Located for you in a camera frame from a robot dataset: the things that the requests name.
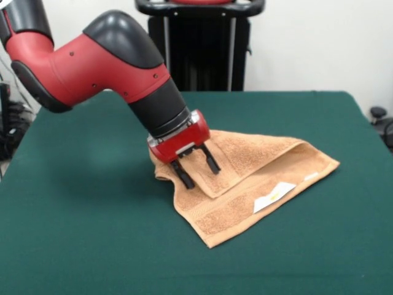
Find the green tablecloth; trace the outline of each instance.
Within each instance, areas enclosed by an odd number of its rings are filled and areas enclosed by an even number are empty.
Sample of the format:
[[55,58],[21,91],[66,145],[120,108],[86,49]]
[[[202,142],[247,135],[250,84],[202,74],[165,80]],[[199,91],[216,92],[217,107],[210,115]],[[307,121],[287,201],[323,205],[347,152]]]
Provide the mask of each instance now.
[[393,294],[393,158],[352,97],[185,99],[213,129],[299,137],[341,166],[209,250],[120,97],[42,110],[0,184],[0,294]]

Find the folded towel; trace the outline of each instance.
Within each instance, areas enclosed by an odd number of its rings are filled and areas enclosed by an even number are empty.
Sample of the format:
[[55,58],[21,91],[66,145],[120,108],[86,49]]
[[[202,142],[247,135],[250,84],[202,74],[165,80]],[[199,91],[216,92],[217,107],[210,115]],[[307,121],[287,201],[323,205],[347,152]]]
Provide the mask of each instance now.
[[152,153],[150,158],[155,177],[174,184],[176,211],[208,248],[241,234],[340,164],[306,141],[291,137],[211,130],[206,146],[221,171],[214,175],[200,150],[184,157],[180,163],[195,182],[191,190],[170,165]]

